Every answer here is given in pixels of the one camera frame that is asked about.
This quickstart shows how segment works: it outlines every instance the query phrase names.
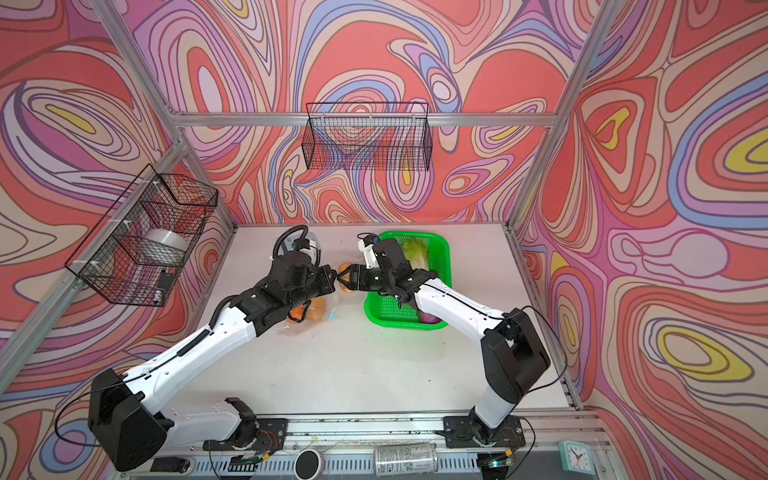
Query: wire mesh basket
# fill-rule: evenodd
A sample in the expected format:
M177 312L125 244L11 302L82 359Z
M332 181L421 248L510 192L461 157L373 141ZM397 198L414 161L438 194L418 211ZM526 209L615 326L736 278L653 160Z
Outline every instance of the wire mesh basket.
M110 220L117 226L79 271L72 257L66 267L110 303L164 306L218 196L193 178L155 172L124 218Z
M429 170L425 102L317 102L306 111L307 170Z

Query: psychedelic wallpaper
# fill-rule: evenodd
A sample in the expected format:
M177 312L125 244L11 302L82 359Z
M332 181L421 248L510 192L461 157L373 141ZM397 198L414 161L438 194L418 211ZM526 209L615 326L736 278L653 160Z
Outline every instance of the psychedelic wallpaper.
M515 225L632 478L768 477L768 3L630 0Z
M1 348L169 139L85 0L0 2L0 45ZM209 221L163 309L80 294L0 396L1 479L101 474L104 453L59 442L54 414L102 369L127 368L181 338L226 234L220 219ZM92 440L86 402L62 419L76 441Z
M552 112L597 5L120 3L172 108L301 112L425 101L433 112ZM433 128L429 172L306 172L302 128L191 127L238 223L506 220L542 128Z
M123 0L178 111L301 112L427 100L433 111L554 111L597 5L558 0ZM446 131L446 137L452 132Z
M506 220L544 134L459 127L429 171L398 172L307 170L298 127L186 130L235 223Z

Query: teal clock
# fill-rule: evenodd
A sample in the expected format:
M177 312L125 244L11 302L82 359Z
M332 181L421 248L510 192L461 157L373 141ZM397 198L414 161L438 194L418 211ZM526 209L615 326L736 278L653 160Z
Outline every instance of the teal clock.
M594 462L589 445L573 440L559 443L560 460L566 472L588 473L594 475Z

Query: lettuce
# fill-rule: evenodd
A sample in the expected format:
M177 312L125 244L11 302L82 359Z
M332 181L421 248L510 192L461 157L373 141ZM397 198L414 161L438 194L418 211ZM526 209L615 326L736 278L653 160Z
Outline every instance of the lettuce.
M420 239L408 237L403 240L402 252L414 269L429 270L429 248Z

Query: green plastic basket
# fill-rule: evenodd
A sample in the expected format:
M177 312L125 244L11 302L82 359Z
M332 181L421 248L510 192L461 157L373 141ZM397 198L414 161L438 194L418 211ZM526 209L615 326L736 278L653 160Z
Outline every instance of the green plastic basket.
M452 286L451 282L451 249L445 238L435 233L425 232L399 232L389 231L379 235L381 240L394 238L402 245L408 237L415 237L424 242L429 249L429 269L437 272L437 277ZM391 296L379 296L378 293L369 293L365 303L366 316L376 325L388 326L398 329L437 330L448 325L445 322L428 323L419 322L419 314L410 306L397 307L397 300Z

